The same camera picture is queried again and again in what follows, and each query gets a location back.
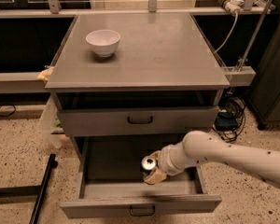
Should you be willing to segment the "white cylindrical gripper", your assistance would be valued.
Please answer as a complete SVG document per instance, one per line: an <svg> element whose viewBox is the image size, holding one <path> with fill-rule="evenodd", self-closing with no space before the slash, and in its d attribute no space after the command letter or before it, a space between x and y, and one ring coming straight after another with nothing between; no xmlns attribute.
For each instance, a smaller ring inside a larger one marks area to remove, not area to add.
<svg viewBox="0 0 280 224"><path fill-rule="evenodd" d="M144 182L149 185L160 183L166 179L167 175L178 175L190 167L190 158L186 155L181 143L166 146L150 156L158 160L159 168L143 172Z"/></svg>

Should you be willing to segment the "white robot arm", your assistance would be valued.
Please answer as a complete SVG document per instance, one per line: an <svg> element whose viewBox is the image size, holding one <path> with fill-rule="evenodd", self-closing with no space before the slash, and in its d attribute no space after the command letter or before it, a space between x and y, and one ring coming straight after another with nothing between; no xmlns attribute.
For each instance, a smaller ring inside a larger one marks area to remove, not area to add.
<svg viewBox="0 0 280 224"><path fill-rule="evenodd" d="M148 158L155 161L144 178L149 185L190 167L217 162L280 189L280 151L228 144L210 133L191 131L181 142L155 151Z"/></svg>

